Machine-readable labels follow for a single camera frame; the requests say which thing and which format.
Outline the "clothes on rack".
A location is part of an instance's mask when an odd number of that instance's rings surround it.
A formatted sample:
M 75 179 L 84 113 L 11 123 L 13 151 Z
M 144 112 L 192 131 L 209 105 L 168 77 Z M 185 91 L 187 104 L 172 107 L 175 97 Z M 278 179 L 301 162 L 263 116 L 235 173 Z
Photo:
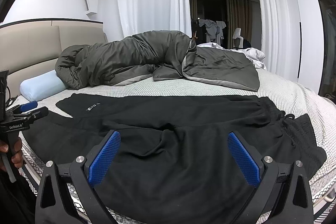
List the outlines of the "clothes on rack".
M 197 45 L 203 43 L 217 43 L 221 45 L 224 40 L 224 21 L 208 19 L 192 19 L 191 30 Z

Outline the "white sheer curtain right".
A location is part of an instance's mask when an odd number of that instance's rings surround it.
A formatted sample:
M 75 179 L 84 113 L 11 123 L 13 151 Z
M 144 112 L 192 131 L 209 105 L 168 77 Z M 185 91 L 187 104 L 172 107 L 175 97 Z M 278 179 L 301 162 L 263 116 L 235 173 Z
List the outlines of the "white sheer curtain right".
M 265 65 L 268 71 L 284 76 L 282 62 L 283 38 L 286 37 L 286 24 L 283 23 L 285 0 L 259 0 L 261 12 L 261 50 L 265 53 Z

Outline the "white wardrobe door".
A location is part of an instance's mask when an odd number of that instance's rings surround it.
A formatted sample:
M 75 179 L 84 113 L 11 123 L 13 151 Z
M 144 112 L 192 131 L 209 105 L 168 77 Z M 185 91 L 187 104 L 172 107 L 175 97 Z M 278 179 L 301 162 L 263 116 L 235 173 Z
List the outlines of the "white wardrobe door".
M 324 33 L 319 1 L 286 1 L 289 38 L 285 42 L 284 77 L 318 93 L 324 56 Z

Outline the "black pants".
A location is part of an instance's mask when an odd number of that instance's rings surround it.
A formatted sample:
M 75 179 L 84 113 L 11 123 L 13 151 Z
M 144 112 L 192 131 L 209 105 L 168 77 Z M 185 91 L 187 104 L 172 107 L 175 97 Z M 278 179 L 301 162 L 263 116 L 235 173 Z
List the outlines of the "black pants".
M 122 98 L 73 94 L 24 137 L 43 161 L 72 162 L 110 130 L 121 146 L 96 191 L 114 211 L 144 223 L 230 223 L 252 193 L 227 147 L 240 133 L 277 162 L 303 162 L 313 177 L 326 161 L 308 115 L 266 97 Z

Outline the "dark grey duvet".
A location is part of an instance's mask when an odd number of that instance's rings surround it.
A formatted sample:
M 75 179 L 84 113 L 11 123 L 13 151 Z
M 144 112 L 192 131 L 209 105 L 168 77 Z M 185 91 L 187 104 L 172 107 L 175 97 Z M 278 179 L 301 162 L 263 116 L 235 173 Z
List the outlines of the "dark grey duvet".
M 76 90 L 147 78 L 188 79 L 253 92 L 260 87 L 256 68 L 244 54 L 199 47 L 180 31 L 148 31 L 115 42 L 70 46 L 60 54 L 55 72 Z

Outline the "light blue pillow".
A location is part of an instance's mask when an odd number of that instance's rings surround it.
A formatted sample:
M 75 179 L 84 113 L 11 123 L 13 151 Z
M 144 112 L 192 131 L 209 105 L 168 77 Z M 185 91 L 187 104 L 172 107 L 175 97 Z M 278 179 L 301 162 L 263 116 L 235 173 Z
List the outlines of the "light blue pillow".
M 68 87 L 52 70 L 42 75 L 24 80 L 19 87 L 22 96 L 27 100 L 41 101 L 58 94 Z

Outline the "white office chair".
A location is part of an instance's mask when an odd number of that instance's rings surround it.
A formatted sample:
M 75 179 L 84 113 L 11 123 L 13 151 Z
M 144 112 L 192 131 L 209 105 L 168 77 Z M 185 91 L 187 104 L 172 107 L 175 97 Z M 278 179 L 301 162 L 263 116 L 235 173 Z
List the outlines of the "white office chair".
M 241 28 L 236 28 L 234 30 L 234 34 L 232 36 L 233 42 L 234 42 L 234 49 L 243 49 L 243 42 L 244 39 L 241 36 Z

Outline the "beige padded headboard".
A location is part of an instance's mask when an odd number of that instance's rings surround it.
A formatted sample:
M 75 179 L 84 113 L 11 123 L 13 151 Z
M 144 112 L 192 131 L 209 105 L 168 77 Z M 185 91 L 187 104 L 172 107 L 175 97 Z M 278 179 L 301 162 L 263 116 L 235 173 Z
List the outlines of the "beige padded headboard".
M 1 70 L 8 70 L 11 96 L 21 82 L 54 69 L 69 46 L 106 42 L 103 23 L 93 20 L 46 18 L 1 25 Z

